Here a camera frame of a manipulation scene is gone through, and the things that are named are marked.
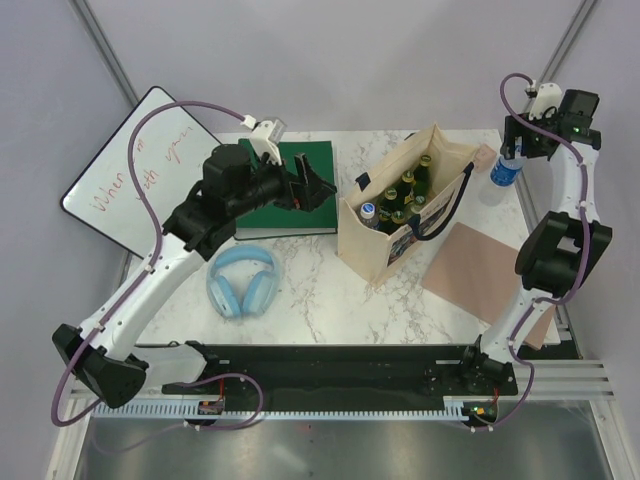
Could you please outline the beige canvas tote bag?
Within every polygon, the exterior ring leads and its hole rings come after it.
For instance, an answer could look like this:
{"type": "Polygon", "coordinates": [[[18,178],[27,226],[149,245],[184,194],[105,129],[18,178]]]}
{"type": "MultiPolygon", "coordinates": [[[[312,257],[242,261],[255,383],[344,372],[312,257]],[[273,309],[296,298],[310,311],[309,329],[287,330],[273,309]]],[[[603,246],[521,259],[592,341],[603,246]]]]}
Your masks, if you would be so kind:
{"type": "Polygon", "coordinates": [[[451,222],[477,150],[450,141],[436,125],[410,135],[339,200],[339,258],[370,285],[382,285],[451,222]]]}

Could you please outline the Pocari Sweat water bottle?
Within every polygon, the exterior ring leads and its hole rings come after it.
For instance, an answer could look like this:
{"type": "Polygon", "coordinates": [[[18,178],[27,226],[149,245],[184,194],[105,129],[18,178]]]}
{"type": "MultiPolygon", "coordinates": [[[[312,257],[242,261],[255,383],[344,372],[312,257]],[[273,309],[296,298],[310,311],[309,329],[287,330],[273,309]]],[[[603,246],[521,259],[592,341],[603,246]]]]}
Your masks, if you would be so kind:
{"type": "Polygon", "coordinates": [[[498,187],[511,186],[521,172],[525,160],[526,158],[521,156],[509,159],[500,155],[490,172],[489,179],[498,187]]]}

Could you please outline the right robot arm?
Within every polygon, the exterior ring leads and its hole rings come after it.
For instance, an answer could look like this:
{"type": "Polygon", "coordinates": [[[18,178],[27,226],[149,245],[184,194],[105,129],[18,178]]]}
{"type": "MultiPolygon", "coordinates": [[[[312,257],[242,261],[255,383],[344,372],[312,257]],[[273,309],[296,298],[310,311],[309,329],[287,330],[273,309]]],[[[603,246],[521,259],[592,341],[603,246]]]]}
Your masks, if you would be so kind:
{"type": "Polygon", "coordinates": [[[562,90],[533,81],[526,89],[529,111],[505,119],[501,157],[546,157],[552,168],[550,211],[519,250],[515,272],[521,285],[501,318],[466,349],[458,381],[467,392],[512,379],[519,347],[538,320],[567,302],[582,286],[609,246],[613,231],[601,223],[594,174],[601,134],[591,123],[597,94],[562,90]]]}

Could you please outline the green Perrier bottle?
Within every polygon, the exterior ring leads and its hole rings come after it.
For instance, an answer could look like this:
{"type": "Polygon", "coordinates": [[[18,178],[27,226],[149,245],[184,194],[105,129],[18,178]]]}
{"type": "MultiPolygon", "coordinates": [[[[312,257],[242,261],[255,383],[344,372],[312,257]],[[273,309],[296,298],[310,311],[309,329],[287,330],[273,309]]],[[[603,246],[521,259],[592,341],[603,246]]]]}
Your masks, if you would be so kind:
{"type": "Polygon", "coordinates": [[[376,229],[387,235],[391,235],[394,232],[395,224],[392,220],[392,214],[388,210],[381,208],[378,211],[378,223],[376,229]]]}

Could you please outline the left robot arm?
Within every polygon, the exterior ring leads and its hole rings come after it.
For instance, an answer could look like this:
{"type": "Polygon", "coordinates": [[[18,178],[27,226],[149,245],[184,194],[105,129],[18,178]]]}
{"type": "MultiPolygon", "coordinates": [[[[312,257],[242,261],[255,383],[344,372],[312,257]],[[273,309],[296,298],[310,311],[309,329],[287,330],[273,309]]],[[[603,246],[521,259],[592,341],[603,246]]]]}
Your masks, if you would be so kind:
{"type": "Polygon", "coordinates": [[[294,161],[289,172],[283,165],[254,165],[242,145],[216,147],[136,273],[79,327],[56,329],[52,340],[71,374],[100,401],[115,409],[153,386],[216,388],[220,371],[196,345],[140,347],[137,341],[174,291],[235,234],[238,218],[269,205],[312,212],[335,195],[305,155],[294,161]]]}

